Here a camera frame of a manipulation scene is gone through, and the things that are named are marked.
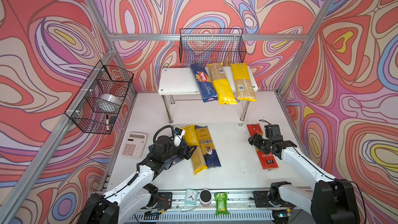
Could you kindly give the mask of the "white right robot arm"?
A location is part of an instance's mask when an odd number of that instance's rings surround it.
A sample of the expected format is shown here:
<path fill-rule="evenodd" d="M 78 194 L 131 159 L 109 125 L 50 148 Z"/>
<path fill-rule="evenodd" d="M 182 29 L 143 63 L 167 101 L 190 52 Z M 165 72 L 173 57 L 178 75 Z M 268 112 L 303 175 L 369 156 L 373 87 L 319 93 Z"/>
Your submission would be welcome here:
<path fill-rule="evenodd" d="M 264 154 L 272 153 L 292 167 L 312 192 L 299 189 L 288 181 L 272 183 L 268 193 L 259 199 L 279 207 L 293 204 L 309 213 L 317 224 L 358 224 L 361 218 L 352 182 L 338 179 L 307 158 L 292 141 L 285 141 L 276 124 L 265 126 L 265 134 L 253 134 L 249 144 Z"/>

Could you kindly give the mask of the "clear yellow spaghetti bag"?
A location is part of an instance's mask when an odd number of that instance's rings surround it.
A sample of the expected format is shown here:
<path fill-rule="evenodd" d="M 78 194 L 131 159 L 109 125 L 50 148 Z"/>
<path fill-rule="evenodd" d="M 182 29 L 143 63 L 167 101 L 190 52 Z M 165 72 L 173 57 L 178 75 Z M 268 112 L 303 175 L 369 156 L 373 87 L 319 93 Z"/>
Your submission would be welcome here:
<path fill-rule="evenodd" d="M 231 64 L 231 70 L 234 77 L 237 99 L 240 101 L 256 102 L 257 99 L 251 83 L 247 64 Z"/>

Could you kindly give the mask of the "yellow Pastatime spaghetti bag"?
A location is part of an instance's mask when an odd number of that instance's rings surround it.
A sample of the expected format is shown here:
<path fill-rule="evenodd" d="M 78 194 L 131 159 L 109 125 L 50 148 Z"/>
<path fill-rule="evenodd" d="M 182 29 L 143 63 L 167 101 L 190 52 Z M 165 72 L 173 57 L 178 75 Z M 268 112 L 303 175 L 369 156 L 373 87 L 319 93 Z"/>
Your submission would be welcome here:
<path fill-rule="evenodd" d="M 200 147 L 199 138 L 197 136 L 194 125 L 182 127 L 182 129 L 185 131 L 184 138 L 187 145 L 196 147 L 196 150 L 191 156 L 191 161 L 194 169 L 194 175 L 197 175 L 198 173 L 208 169 L 203 152 Z"/>

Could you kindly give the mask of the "blue Ankara spaghetti bag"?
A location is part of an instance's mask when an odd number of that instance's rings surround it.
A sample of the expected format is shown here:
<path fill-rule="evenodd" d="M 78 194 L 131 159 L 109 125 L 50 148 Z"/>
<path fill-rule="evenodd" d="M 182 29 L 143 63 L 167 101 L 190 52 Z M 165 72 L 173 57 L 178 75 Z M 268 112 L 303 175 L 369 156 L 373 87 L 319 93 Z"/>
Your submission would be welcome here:
<path fill-rule="evenodd" d="M 197 134 L 198 141 L 200 143 L 200 148 L 204 156 L 206 166 L 208 168 L 221 167 L 221 163 L 218 158 L 218 154 L 215 149 L 208 127 L 207 126 L 201 127 L 196 125 L 195 132 Z"/>

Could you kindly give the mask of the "blue Barilla spaghetti box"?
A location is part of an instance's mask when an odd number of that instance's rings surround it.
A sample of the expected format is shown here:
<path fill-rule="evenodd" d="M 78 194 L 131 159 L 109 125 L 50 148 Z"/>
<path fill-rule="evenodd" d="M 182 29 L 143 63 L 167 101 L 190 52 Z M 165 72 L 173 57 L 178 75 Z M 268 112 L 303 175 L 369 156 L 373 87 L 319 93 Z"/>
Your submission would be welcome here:
<path fill-rule="evenodd" d="M 190 69 L 197 83 L 199 93 L 204 103 L 216 101 L 218 94 L 216 93 L 211 79 L 202 63 L 192 63 Z"/>

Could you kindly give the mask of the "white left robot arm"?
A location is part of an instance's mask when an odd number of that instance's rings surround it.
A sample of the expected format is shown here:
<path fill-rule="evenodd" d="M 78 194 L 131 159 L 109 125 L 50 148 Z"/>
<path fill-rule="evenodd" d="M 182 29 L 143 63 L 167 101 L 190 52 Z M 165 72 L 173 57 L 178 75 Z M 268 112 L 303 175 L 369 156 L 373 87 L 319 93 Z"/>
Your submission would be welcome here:
<path fill-rule="evenodd" d="M 102 195 L 93 194 L 84 209 L 76 215 L 78 224 L 123 224 L 145 206 L 152 207 L 158 201 L 158 188 L 152 181 L 170 168 L 175 158 L 189 160 L 196 145 L 186 144 L 183 136 L 176 146 L 174 138 L 160 136 L 151 146 L 144 160 L 136 165 L 136 172 L 121 184 Z"/>

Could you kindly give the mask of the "red spaghetti bag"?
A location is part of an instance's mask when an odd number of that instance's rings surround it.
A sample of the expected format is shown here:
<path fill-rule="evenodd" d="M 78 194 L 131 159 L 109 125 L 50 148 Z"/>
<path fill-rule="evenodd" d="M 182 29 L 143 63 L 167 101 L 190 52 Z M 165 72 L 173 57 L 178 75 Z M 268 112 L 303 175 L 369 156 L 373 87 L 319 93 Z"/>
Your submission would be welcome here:
<path fill-rule="evenodd" d="M 247 128 L 250 136 L 253 136 L 254 134 L 263 135 L 263 131 L 259 124 L 248 124 Z M 276 159 L 272 153 L 269 153 L 267 155 L 261 152 L 258 148 L 255 148 L 255 150 L 258 155 L 261 166 L 264 170 L 273 170 L 279 168 Z"/>

